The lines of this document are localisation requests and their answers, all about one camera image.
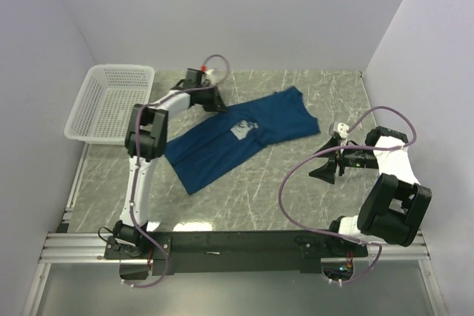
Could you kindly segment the blue printed t-shirt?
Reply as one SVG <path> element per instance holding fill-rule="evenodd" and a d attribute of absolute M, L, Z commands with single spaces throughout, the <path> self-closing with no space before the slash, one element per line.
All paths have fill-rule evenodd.
<path fill-rule="evenodd" d="M 296 88 L 235 104 L 169 141 L 165 157 L 192 195 L 269 145 L 320 133 Z"/>

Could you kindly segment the white plastic basket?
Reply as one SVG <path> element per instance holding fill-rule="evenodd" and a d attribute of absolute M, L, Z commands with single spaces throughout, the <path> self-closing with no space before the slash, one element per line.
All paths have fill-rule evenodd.
<path fill-rule="evenodd" d="M 67 119 L 65 137 L 87 144 L 124 145 L 132 108 L 149 101 L 155 73 L 143 65 L 91 67 Z"/>

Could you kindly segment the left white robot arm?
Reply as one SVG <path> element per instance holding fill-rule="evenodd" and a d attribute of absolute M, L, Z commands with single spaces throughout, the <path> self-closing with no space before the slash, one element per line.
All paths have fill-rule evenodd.
<path fill-rule="evenodd" d="M 153 173 L 166 150 L 170 119 L 194 105 L 202 106 L 206 112 L 226 111 L 218 90 L 220 81 L 218 72 L 204 64 L 199 69 L 188 69 L 185 78 L 164 97 L 134 106 L 124 142 L 130 170 L 127 193 L 112 230 L 119 243 L 136 248 L 144 244 Z"/>

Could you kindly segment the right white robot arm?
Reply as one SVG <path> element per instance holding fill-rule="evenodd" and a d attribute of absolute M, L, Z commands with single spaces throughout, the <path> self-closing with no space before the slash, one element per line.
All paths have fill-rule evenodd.
<path fill-rule="evenodd" d="M 330 231 L 354 238 L 374 236 L 388 244 L 409 246 L 423 221 L 432 192 L 413 173 L 407 135 L 378 126 L 370 130 L 364 142 L 376 148 L 372 151 L 356 148 L 356 143 L 348 139 L 348 129 L 339 122 L 330 125 L 330 140 L 321 150 L 337 150 L 323 154 L 326 164 L 309 176 L 334 184 L 336 176 L 342 176 L 346 168 L 360 168 L 378 170 L 378 179 L 359 213 L 335 219 Z"/>

